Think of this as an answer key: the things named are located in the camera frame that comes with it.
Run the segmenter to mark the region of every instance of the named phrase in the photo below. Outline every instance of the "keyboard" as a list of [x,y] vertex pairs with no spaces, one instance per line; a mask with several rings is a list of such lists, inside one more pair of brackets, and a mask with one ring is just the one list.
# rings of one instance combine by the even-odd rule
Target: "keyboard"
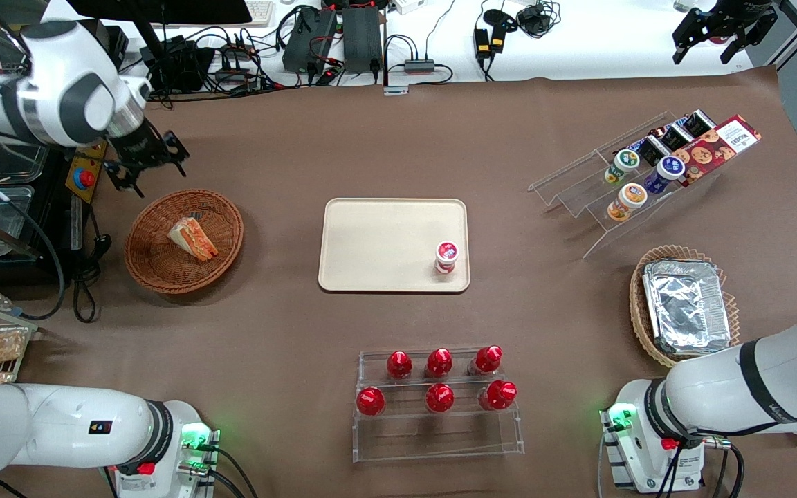
[[244,4],[250,12],[250,22],[242,26],[246,28],[265,28],[273,20],[275,4],[272,0],[247,0]]

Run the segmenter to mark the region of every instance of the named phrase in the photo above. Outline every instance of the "brown tabletop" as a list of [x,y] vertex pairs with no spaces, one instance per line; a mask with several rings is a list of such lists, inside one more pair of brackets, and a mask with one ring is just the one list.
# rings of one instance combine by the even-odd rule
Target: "brown tabletop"
[[[547,211],[529,183],[661,113],[740,113],[763,142],[705,196],[581,259],[592,221]],[[535,80],[300,89],[151,110],[192,158],[144,173],[145,199],[102,185],[116,240],[92,289],[97,324],[68,310],[45,324],[23,382],[185,400],[223,429],[260,498],[594,496],[598,409],[635,378],[663,376],[632,335],[630,272],[665,243],[695,247],[728,275],[743,340],[797,322],[797,136],[773,69],[721,77]],[[221,192],[246,222],[244,252],[210,289],[168,299],[137,286],[121,244],[141,209],[174,190]],[[335,196],[456,198],[468,208],[472,283],[459,295],[326,293],[322,215]],[[28,302],[37,311],[48,302]],[[351,463],[358,352],[497,343],[518,383],[523,456]],[[744,496],[797,496],[797,437],[738,438]],[[711,494],[717,456],[704,479]],[[233,479],[237,474],[223,467]],[[632,496],[610,485],[607,495]],[[97,470],[11,467],[34,497],[104,497]],[[729,472],[727,486],[733,480]],[[219,495],[226,492],[218,490]]]

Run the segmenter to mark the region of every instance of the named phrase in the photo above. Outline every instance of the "white desk surface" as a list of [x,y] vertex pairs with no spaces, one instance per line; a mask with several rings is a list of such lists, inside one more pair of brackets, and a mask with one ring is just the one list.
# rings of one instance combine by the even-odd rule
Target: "white desk surface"
[[[522,9],[518,0],[506,0],[505,12],[512,16]],[[319,6],[318,0],[304,0],[285,6],[275,1],[273,20],[266,28],[253,28],[254,37],[262,37],[275,31],[278,21],[290,9],[301,3]],[[448,8],[450,0],[431,0],[429,6],[421,7],[407,15],[397,12],[388,14],[388,34],[408,35],[414,39],[423,57],[426,35],[433,23]],[[452,82],[484,81],[484,75],[473,56],[472,29],[479,13],[478,0],[457,0],[451,12],[439,23],[439,28],[430,37],[430,59],[437,64],[451,66],[455,72]],[[503,0],[487,0],[484,9],[499,9]],[[640,78],[659,76],[726,75],[752,68],[749,56],[737,54],[727,65],[722,65],[719,56],[724,47],[704,42],[691,48],[682,64],[672,62],[675,47],[672,32],[684,14],[672,8],[671,0],[564,0],[562,1],[562,23],[553,31],[533,40],[521,31],[507,35],[506,50],[496,57],[491,76],[497,81],[520,81],[535,77],[554,80]],[[42,20],[80,19],[67,0],[51,0]],[[129,22],[106,21],[121,26],[130,38],[127,61],[137,59],[137,50],[143,46],[135,26]],[[482,28],[490,28],[479,21]],[[180,26],[167,29],[168,37],[191,35],[203,26]],[[225,26],[230,34],[237,33],[241,26]],[[162,37],[162,28],[156,32]],[[221,31],[209,30],[207,33]],[[275,34],[266,38],[274,44]],[[203,46],[219,46],[222,41],[215,37],[202,40]],[[407,45],[399,40],[390,42],[389,65],[407,59]],[[342,46],[332,45],[330,57],[342,59]],[[285,85],[297,82],[294,73],[285,73],[282,53],[267,50],[262,60],[263,69],[270,77]],[[145,75],[143,64],[132,73]],[[390,85],[410,82],[437,81],[440,75],[407,76],[400,68],[390,73]],[[370,73],[345,75],[341,86],[363,85],[374,82]]]

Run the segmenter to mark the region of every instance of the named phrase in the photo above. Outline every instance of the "yellow control box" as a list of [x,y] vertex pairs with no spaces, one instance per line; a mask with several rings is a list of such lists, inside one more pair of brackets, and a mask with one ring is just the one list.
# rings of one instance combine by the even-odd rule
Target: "yellow control box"
[[107,142],[101,140],[91,147],[76,149],[73,164],[70,164],[69,174],[66,176],[66,188],[88,204],[91,204],[94,189],[98,186],[106,155]]

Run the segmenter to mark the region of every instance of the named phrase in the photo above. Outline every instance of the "red emergency stop button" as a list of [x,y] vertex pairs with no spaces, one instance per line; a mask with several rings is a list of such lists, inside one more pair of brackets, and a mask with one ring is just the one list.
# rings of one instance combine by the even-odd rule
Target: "red emergency stop button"
[[137,473],[142,476],[152,476],[152,473],[156,471],[156,464],[152,463],[152,461],[145,461],[140,465],[137,465]]
[[94,177],[94,173],[83,167],[77,168],[75,173],[73,173],[73,183],[79,190],[89,189],[95,182],[97,182],[97,179]]

